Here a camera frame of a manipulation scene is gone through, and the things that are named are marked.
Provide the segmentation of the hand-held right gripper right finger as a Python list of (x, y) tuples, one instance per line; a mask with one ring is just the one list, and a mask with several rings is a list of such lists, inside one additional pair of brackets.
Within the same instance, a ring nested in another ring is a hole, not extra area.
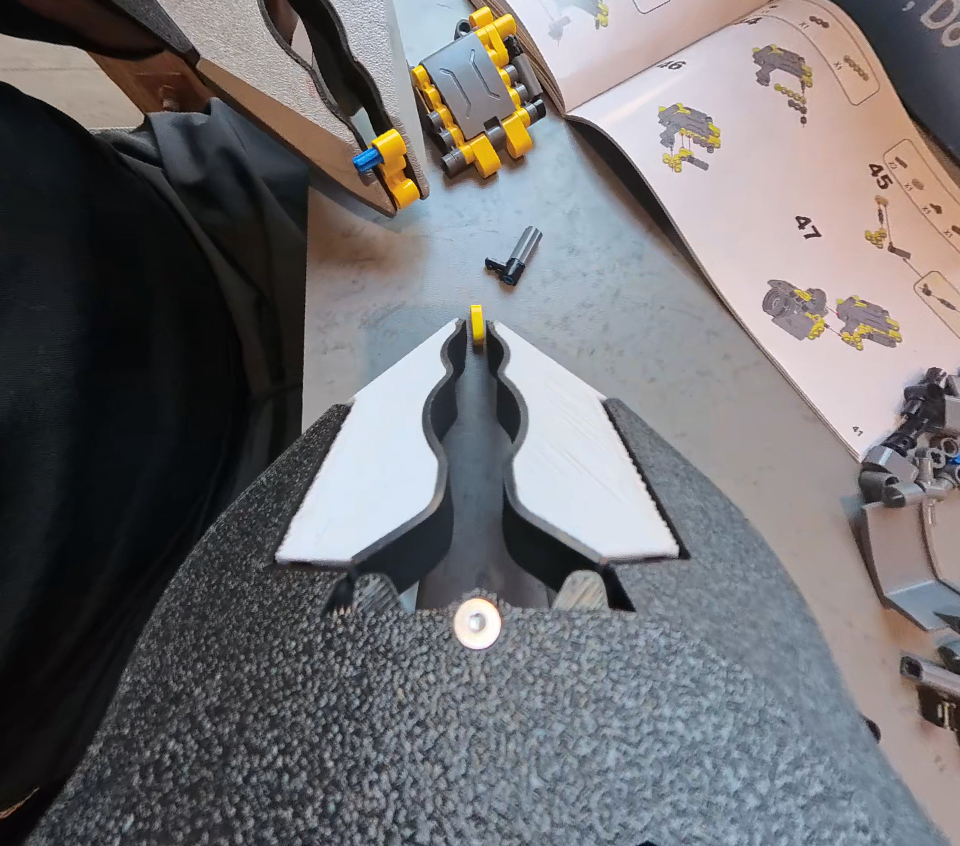
[(511, 443), (502, 523), (513, 559), (528, 572), (677, 559), (681, 544), (606, 396), (504, 324), (489, 321), (486, 339)]

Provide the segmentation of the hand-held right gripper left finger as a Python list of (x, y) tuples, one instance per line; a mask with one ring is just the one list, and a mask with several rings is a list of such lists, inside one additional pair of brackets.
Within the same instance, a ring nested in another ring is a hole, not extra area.
[(453, 320), (368, 383), (349, 409), (274, 554), (351, 575), (420, 580), (450, 549), (449, 461), (466, 362)]

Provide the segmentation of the yellow three-hole connector brick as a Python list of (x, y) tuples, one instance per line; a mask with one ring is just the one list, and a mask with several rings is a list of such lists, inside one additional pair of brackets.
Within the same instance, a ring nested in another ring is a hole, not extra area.
[(415, 180), (407, 174), (407, 148), (402, 135), (391, 129), (374, 139), (370, 148), (379, 156), (375, 169), (396, 209), (402, 210), (418, 201), (422, 194)]

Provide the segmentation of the grey desk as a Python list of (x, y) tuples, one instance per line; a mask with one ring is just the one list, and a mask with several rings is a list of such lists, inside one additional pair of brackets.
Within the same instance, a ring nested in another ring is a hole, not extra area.
[[(410, 64), (478, 0), (394, 0)], [(958, 745), (921, 720), (895, 653), (930, 636), (882, 605), (856, 538), (859, 458), (712, 286), (630, 161), (551, 109), (495, 176), (448, 180), (393, 220), (309, 206), (303, 423), (472, 303), (623, 400), (738, 504), (815, 612), (881, 747), (958, 844)], [(515, 286), (485, 268), (541, 230)]]

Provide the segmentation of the yellow grey brick assembly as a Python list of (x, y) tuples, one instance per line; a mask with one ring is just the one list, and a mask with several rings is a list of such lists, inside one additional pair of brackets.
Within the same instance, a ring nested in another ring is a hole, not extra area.
[(543, 88), (509, 13), (482, 8), (461, 20), (454, 40), (411, 69), (425, 132), (454, 179), (474, 167), (482, 178), (533, 147), (529, 133), (546, 118)]

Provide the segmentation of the black grey pin connector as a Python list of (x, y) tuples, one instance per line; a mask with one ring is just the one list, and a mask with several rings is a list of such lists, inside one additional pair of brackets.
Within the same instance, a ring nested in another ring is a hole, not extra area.
[(505, 261), (498, 262), (490, 257), (486, 258), (486, 270), (495, 273), (505, 285), (517, 285), (532, 252), (534, 252), (542, 237), (543, 234), (540, 229), (532, 226), (525, 228)]

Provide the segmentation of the person's body in black clothing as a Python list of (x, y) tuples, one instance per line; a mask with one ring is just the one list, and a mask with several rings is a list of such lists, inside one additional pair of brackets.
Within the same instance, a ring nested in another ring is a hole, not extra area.
[(89, 132), (2, 84), (2, 844), (203, 532), (301, 430), (308, 170), (225, 104)]

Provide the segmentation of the pile of loose brick pieces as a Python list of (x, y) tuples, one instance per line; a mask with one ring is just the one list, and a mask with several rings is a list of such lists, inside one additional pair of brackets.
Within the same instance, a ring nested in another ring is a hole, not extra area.
[(937, 512), (958, 501), (958, 374), (929, 369), (903, 390), (899, 424), (860, 462), (858, 544), (882, 604), (927, 633), (948, 631), (939, 659), (903, 653), (899, 672), (915, 684), (918, 711), (959, 733), (959, 591), (934, 546)]

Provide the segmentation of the open instruction booklet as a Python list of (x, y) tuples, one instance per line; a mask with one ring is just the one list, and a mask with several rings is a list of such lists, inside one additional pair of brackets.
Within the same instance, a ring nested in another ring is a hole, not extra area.
[(958, 183), (830, 0), (478, 0), (862, 459), (958, 368)]

